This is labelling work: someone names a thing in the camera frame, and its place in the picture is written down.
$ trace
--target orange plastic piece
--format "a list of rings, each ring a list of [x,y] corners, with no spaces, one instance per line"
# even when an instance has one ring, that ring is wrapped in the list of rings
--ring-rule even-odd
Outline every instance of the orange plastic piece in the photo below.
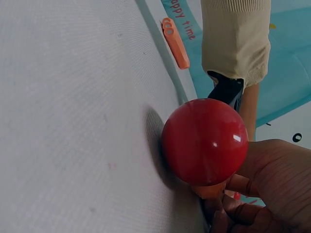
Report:
[[[174,21],[168,17],[164,18],[162,20],[162,29],[178,67],[180,69],[188,69],[190,67],[189,57]]]
[[[225,182],[213,186],[192,186],[191,189],[202,199],[218,198],[225,189]]]

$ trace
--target human hand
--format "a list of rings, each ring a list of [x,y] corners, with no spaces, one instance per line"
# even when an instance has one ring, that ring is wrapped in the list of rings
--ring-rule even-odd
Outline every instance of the human hand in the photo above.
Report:
[[[210,233],[311,232],[311,150],[281,140],[251,142],[226,189],[260,197],[266,207],[225,194],[206,200]]]

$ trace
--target light blue mat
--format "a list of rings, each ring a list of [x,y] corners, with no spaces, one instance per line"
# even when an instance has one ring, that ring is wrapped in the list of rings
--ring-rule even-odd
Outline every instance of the light blue mat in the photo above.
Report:
[[[197,96],[205,98],[213,83],[201,67],[202,30],[186,0],[162,0],[162,3],[183,39]],[[261,83],[257,126],[311,100],[311,3],[273,0],[271,23],[276,29],[271,29],[269,35],[269,73]]]

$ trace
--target beige sweater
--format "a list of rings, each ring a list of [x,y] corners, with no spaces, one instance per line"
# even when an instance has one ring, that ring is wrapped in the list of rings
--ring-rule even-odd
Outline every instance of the beige sweater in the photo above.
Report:
[[[201,0],[202,66],[244,87],[268,72],[271,0]]]

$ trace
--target black dot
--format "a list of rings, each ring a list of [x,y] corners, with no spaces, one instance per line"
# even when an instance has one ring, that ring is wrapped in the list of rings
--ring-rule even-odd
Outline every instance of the black dot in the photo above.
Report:
[[[300,142],[301,139],[302,139],[301,133],[295,133],[295,135],[293,136],[293,142]]]

